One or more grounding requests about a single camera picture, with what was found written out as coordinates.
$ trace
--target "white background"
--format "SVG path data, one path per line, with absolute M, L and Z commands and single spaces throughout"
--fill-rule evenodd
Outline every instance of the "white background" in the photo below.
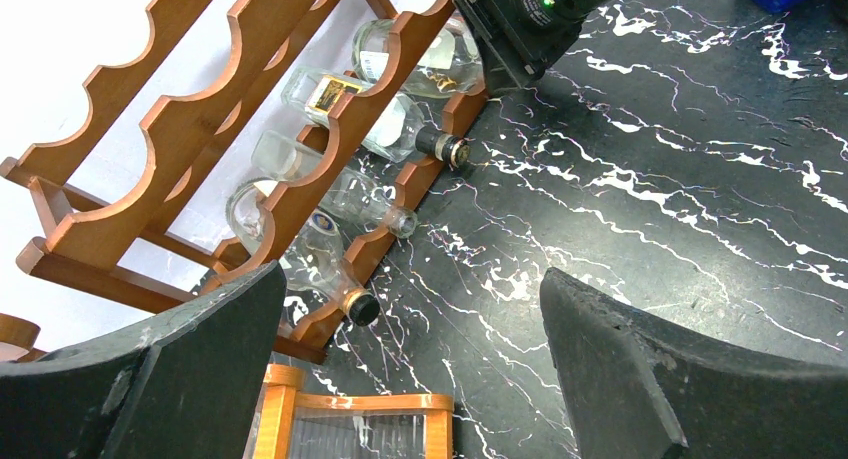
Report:
M 192 94 L 218 77 L 230 51 L 225 16 L 235 1 L 212 3 L 71 178 L 71 184 L 110 201 L 132 188 L 146 157 L 139 121 L 160 95 Z M 398 10 L 415 12 L 425 11 L 434 1 L 393 0 Z M 83 81 L 97 64 L 123 64 L 141 53 L 149 34 L 144 13 L 149 2 L 4 0 L 0 8 L 0 24 L 5 25 L 0 55 L 4 96 L 0 156 L 20 157 L 31 143 L 64 139 L 79 129 L 88 112 Z M 337 71 L 350 68 L 350 38 L 359 25 L 374 17 L 364 0 L 343 0 L 298 63 Z M 304 124 L 280 103 L 279 91 L 285 79 L 245 127 L 172 231 L 208 249 L 232 235 L 224 221 L 224 201 L 251 174 L 249 155 L 258 135 L 269 128 L 295 135 Z M 43 232 L 26 189 L 0 181 L 0 197 L 0 312 L 40 325 L 36 347 L 49 351 L 75 344 L 149 316 L 21 272 L 15 257 L 31 237 L 43 236 Z M 187 290 L 205 272 L 146 243 L 134 244 L 120 264 Z

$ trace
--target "wine rack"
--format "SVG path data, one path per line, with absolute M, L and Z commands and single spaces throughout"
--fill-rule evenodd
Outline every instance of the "wine rack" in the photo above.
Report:
M 0 165 L 0 175 L 30 190 L 44 229 L 45 237 L 33 238 L 18 256 L 24 272 L 159 313 L 194 296 L 118 266 L 136 239 L 213 269 L 217 275 L 206 290 L 280 257 L 454 10 L 451 0 L 436 0 L 423 14 L 398 14 L 390 0 L 366 0 L 378 17 L 397 18 L 386 72 L 373 88 L 341 99 L 330 112 L 329 129 L 309 126 L 300 133 L 298 140 L 324 151 L 324 159 L 308 177 L 279 185 L 265 201 L 264 240 L 249 256 L 235 239 L 210 253 L 168 228 L 340 0 L 237 0 L 227 13 L 232 52 L 222 75 L 197 94 L 162 96 L 142 119 L 148 161 L 136 186 L 107 203 L 67 183 L 211 1 L 153 0 L 142 55 L 123 66 L 98 66 L 85 81 L 90 109 L 80 130 L 34 144 L 20 159 Z M 454 95 L 442 129 L 465 135 L 486 100 L 483 84 Z M 432 157 L 405 164 L 395 202 L 415 209 L 442 168 Z M 357 237 L 345 254 L 355 277 L 365 283 L 394 240 L 385 227 Z M 278 336 L 275 350 L 321 363 L 342 319 L 330 301 Z

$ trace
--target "black marble surface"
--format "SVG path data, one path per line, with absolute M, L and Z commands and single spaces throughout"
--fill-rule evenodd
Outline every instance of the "black marble surface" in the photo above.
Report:
M 309 391 L 453 394 L 457 457 L 577 457 L 538 307 L 549 267 L 734 344 L 848 365 L 848 26 L 826 0 L 619 0 L 584 33 L 488 105 L 475 166 L 438 180 L 370 283 L 384 315 L 338 331 Z

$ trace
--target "bottle cap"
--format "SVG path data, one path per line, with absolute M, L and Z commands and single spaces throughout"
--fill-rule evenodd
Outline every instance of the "bottle cap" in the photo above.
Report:
M 351 296 L 346 301 L 347 317 L 357 326 L 367 326 L 380 315 L 380 303 L 367 292 Z
M 471 147 L 465 139 L 432 127 L 424 127 L 418 131 L 415 136 L 415 148 L 454 167 L 462 167 L 468 163 L 471 152 Z

